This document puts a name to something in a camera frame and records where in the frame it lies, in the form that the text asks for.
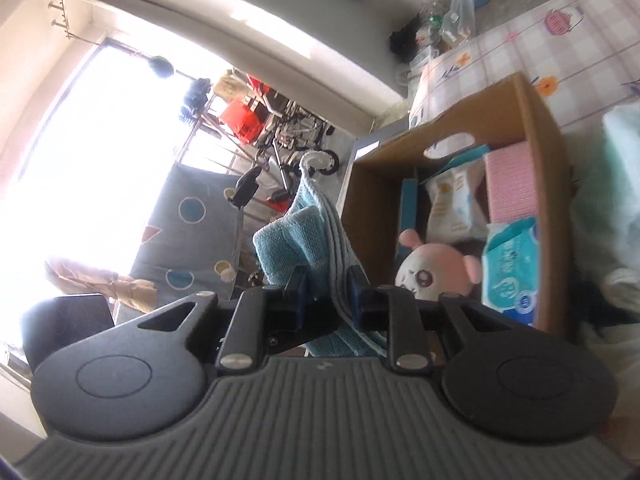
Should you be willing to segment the pink plush toy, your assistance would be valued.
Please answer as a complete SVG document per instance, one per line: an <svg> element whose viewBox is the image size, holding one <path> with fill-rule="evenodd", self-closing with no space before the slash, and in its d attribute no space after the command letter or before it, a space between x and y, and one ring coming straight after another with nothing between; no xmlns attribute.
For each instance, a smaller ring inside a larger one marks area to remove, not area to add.
<svg viewBox="0 0 640 480"><path fill-rule="evenodd" d="M410 249L410 254L397 271L395 285L416 299L435 301L445 292L469 296L482 281L479 258L446 244L423 243L415 230L401 232L399 244Z"/></svg>

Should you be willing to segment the teal towel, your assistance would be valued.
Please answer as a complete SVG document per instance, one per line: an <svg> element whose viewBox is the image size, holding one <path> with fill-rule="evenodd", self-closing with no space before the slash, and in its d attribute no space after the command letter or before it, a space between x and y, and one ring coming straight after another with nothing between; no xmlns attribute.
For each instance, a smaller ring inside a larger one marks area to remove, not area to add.
<svg viewBox="0 0 640 480"><path fill-rule="evenodd" d="M360 332L352 322L347 271L361 263L334 205L314 180L300 180L288 212L257 231L253 244L269 284L285 285L296 266L303 266L308 271L311 295L331 300L341 318L333 333L305 344L311 356L386 356L386 337L379 332Z"/></svg>

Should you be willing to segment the blue bandage box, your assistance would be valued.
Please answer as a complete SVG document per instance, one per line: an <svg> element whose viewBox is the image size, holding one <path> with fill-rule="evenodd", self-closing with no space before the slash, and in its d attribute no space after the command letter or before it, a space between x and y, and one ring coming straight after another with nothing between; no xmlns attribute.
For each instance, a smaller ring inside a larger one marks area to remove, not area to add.
<svg viewBox="0 0 640 480"><path fill-rule="evenodd" d="M416 228L418 218L418 180L404 179L400 188L398 233Z"/></svg>

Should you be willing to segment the white orange wipes pack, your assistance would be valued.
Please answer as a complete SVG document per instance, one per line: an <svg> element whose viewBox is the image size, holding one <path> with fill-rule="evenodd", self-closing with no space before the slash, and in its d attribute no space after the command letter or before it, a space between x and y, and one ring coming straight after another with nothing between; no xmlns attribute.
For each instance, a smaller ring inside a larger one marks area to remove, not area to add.
<svg viewBox="0 0 640 480"><path fill-rule="evenodd" d="M486 238L488 222L476 197L484 180L485 164L481 158L427 180L425 187L431 202L427 243L452 245Z"/></svg>

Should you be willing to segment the white blue tissue pack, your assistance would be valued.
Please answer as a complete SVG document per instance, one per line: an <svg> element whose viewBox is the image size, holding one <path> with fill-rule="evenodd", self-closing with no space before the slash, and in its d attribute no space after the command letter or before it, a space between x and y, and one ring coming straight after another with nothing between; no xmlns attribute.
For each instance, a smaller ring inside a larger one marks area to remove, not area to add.
<svg viewBox="0 0 640 480"><path fill-rule="evenodd" d="M529 326L538 306L538 247L535 217L491 223L480 258L483 304Z"/></svg>

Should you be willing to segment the pink knitted cloth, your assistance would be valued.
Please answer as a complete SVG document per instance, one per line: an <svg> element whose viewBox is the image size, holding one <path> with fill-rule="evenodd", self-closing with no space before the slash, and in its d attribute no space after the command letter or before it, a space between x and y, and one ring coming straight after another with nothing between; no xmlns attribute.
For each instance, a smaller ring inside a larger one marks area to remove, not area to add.
<svg viewBox="0 0 640 480"><path fill-rule="evenodd" d="M536 217L535 168L529 144L520 142L490 151L484 161L490 222Z"/></svg>

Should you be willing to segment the grey cushion with circles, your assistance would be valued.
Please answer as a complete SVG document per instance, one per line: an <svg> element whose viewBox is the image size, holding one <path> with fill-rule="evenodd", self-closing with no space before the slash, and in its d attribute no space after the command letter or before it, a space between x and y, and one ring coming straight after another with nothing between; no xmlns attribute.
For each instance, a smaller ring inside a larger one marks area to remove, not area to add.
<svg viewBox="0 0 640 480"><path fill-rule="evenodd" d="M231 297L243 214L224 192L237 180L178 162L172 166L130 271L155 286L158 308L202 290Z"/></svg>

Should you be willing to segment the cardboard box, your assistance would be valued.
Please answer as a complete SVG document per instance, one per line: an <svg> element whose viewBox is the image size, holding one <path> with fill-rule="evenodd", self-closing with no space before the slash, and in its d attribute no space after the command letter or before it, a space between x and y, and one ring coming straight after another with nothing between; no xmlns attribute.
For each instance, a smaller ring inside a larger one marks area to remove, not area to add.
<svg viewBox="0 0 640 480"><path fill-rule="evenodd" d="M548 108L522 74L468 96L357 158L342 223L369 281L395 284L399 237L454 256L446 274L482 300L565 336L570 167Z"/></svg>

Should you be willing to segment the bicycle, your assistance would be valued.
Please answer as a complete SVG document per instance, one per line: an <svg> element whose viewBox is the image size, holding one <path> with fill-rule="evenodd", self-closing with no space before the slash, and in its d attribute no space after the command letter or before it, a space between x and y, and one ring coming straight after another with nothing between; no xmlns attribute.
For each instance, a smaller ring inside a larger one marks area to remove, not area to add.
<svg viewBox="0 0 640 480"><path fill-rule="evenodd" d="M282 202L292 198L296 184L302 176L300 162L307 152L319 152L318 166L311 166L308 171L314 174L332 176L340 169L338 155L324 146L327 136L332 136L334 125L311 114L298 105L294 105L280 116L271 115L265 130L253 146L256 148L255 164L264 171L274 170L278 185L271 194L270 200Z"/></svg>

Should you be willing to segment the red crate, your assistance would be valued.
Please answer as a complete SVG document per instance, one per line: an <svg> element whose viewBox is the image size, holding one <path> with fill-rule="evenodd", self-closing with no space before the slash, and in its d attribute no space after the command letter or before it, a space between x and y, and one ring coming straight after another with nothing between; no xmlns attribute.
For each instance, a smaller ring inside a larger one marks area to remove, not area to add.
<svg viewBox="0 0 640 480"><path fill-rule="evenodd" d="M243 144L254 143L264 128L264 123L254 110L240 100L231 102L220 114L219 120Z"/></svg>

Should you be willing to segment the dark grey chair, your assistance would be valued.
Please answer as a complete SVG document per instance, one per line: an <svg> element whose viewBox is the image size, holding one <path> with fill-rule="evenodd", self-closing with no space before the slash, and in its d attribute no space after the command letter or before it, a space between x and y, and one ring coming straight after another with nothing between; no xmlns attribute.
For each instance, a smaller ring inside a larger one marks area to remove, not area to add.
<svg viewBox="0 0 640 480"><path fill-rule="evenodd" d="M115 326L100 294L70 295L40 302L22 319L23 350L30 370L52 353Z"/></svg>

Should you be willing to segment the white green plastic bag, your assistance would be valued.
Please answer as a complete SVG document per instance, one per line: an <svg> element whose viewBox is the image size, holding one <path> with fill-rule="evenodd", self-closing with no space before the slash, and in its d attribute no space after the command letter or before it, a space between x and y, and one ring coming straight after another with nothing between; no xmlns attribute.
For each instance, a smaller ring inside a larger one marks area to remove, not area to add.
<svg viewBox="0 0 640 480"><path fill-rule="evenodd" d="M639 321L639 103L602 119L601 153L570 206L576 266L624 322Z"/></svg>

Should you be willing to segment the clear plastic bag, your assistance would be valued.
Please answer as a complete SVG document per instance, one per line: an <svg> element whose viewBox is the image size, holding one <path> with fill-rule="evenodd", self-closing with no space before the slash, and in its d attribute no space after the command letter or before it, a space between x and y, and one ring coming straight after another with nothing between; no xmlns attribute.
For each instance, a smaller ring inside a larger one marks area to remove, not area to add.
<svg viewBox="0 0 640 480"><path fill-rule="evenodd" d="M440 36L450 48L460 46L476 34L474 0L451 0L442 18Z"/></svg>

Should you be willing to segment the checkered tablecloth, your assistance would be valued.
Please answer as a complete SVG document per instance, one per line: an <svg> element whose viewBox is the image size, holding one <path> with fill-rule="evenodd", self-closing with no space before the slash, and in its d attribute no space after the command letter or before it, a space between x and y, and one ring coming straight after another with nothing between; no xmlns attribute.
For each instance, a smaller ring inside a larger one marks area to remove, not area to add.
<svg viewBox="0 0 640 480"><path fill-rule="evenodd" d="M426 64L410 126L514 73L568 128L639 95L639 0L551 0Z"/></svg>

